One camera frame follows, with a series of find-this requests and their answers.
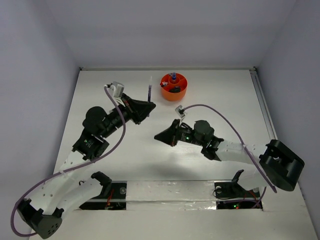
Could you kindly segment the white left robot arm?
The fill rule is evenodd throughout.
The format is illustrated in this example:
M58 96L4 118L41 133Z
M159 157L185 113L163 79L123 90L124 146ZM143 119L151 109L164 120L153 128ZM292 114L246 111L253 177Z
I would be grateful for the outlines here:
M74 184L86 169L120 145L128 121L139 125L156 104L132 99L124 93L120 103L112 96L109 99L114 104L110 112L100 106L86 112L83 131L58 171L36 183L15 203L10 217L13 232L17 231L14 217L18 213L34 235L46 240L57 232L69 212L93 197L104 198L110 194L112 180L101 171L92 173L77 187Z

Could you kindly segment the small clear blue-capped bottle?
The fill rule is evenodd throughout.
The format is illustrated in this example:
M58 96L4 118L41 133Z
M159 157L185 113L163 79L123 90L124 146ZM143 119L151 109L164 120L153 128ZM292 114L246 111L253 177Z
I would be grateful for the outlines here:
M171 81L172 81L172 83L174 83L174 84L177 82L177 75L176 75L175 72L173 72L173 73L171 74Z

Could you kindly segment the purple gel pen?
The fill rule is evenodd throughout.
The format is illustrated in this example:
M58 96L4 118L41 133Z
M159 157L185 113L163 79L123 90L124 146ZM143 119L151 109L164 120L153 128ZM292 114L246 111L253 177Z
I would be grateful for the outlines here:
M147 94L147 101L148 103L151 102L151 95L152 95L152 82L153 82L153 77L150 76L149 79L149 84L148 84L148 94Z

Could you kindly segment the pink highlighter black body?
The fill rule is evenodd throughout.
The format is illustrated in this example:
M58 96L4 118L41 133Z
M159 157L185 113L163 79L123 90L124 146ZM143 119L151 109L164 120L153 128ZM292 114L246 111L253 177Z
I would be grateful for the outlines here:
M169 92L170 92L170 93L174 93L174 94L180 93L180 92L181 92L181 87L180 87L180 86L175 86L175 87L171 88L171 89L169 90Z

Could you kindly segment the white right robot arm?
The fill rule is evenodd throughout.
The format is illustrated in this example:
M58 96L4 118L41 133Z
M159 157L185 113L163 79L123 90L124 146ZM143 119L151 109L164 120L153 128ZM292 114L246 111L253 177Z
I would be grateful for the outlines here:
M235 196L268 185L292 192L305 166L305 162L280 140L272 139L266 145L231 142L215 136L214 128L205 120L197 120L190 127L175 119L154 139L171 147L178 142L200 146L203 156L211 161L254 165L253 170L239 170L230 183Z

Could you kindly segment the red-capped white marker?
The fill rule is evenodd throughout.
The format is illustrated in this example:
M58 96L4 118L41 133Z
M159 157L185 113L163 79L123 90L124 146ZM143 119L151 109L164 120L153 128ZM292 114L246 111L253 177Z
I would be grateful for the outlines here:
M163 88L163 87L166 87L168 85L168 82L166 81L163 81L160 83L160 86Z

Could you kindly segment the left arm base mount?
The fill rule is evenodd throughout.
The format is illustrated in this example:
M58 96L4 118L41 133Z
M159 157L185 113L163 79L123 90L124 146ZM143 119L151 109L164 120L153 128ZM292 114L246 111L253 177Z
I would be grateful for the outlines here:
M79 208L81 210L122 211L127 209L127 181L112 181L101 171L91 175L100 183L100 194L87 200Z

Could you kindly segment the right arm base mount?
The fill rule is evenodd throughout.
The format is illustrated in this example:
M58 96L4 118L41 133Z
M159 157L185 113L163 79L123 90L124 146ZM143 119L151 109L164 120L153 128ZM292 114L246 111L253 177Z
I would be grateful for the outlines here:
M244 170L239 170L231 180L218 181L214 183L212 195L216 199L217 210L241 210L258 209L262 210L260 192L245 190L238 183Z

